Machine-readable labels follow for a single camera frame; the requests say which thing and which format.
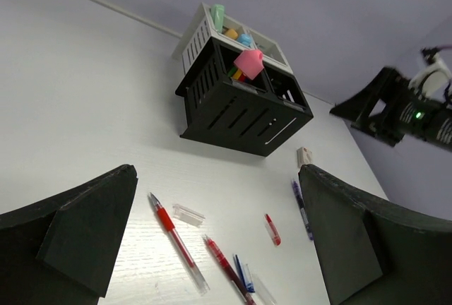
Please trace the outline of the clear pen cap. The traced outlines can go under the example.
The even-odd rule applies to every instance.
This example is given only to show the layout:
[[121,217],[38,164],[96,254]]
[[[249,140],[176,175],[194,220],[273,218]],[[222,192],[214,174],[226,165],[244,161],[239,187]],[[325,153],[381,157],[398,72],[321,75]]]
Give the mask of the clear pen cap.
[[176,219],[194,227],[200,227],[206,219],[204,215],[180,204],[174,204],[172,208]]

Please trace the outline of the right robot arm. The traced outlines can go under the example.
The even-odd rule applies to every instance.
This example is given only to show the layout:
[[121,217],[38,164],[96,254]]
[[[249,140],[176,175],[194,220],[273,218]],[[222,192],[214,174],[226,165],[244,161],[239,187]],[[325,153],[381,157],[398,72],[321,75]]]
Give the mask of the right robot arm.
[[330,114],[391,147],[405,135],[451,150],[451,109],[408,88],[396,68],[383,67],[356,95],[337,104]]

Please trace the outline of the purple ink pen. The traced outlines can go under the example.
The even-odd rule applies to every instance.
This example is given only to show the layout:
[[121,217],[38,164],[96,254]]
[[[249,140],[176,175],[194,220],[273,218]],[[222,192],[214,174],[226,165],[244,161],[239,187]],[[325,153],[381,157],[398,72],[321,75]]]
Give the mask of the purple ink pen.
[[300,215],[302,217],[302,221],[304,223],[304,228],[307,232],[307,236],[309,238],[310,241],[314,240],[311,228],[310,228],[310,224],[307,218],[307,214],[306,214],[306,210],[305,210],[305,205],[304,205],[304,200],[302,198],[302,192],[301,189],[299,187],[299,184],[293,179],[291,181],[291,185],[292,185],[292,191],[293,194],[295,196],[299,211],[300,211]]

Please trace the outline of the green highlighter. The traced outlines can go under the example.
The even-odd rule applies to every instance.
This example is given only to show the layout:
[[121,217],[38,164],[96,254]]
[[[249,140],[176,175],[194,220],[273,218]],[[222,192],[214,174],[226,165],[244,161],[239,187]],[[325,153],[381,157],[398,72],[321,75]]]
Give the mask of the green highlighter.
[[225,16],[225,7],[222,4],[213,4],[210,7],[210,14],[213,20],[215,30],[219,33],[222,33]]

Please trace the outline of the blue highlighter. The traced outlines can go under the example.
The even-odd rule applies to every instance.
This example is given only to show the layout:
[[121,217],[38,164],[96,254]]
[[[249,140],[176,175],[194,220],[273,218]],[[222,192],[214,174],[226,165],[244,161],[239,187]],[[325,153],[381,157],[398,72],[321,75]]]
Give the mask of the blue highlighter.
[[252,38],[251,38],[251,36],[248,35],[248,34],[246,34],[246,33],[241,34],[241,35],[236,39],[236,41],[237,41],[238,43],[240,43],[240,44],[246,46],[246,47],[250,47],[251,44],[252,44]]

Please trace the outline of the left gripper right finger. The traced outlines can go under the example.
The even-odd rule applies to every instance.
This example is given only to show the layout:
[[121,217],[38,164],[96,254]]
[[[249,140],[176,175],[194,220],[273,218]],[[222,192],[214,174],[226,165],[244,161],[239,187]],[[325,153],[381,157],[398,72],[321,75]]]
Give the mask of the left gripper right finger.
[[451,303],[451,221],[315,165],[302,166],[299,182],[331,304]]

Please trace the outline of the orange highlighter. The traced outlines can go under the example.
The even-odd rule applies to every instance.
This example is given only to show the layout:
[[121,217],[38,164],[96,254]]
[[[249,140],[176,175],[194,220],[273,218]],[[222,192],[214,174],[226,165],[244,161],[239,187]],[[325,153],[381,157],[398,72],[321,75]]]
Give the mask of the orange highlighter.
[[239,34],[237,33],[237,31],[232,28],[224,30],[223,35],[232,40],[236,40],[239,37]]

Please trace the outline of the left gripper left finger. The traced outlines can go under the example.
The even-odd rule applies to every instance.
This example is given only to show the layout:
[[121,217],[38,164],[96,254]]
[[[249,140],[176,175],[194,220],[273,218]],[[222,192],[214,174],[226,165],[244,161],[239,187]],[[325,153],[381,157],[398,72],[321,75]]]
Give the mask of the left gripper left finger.
[[1,215],[1,297],[104,298],[138,184],[121,165]]

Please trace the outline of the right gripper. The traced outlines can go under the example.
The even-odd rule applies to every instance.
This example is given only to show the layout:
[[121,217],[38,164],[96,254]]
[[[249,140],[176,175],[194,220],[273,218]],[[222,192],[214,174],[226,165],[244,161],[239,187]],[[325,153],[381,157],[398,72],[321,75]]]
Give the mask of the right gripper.
[[330,110],[330,114],[351,121],[352,127],[391,147],[406,135],[422,140],[418,126],[405,126],[400,120],[411,103],[408,79],[396,68],[383,67],[357,94]]

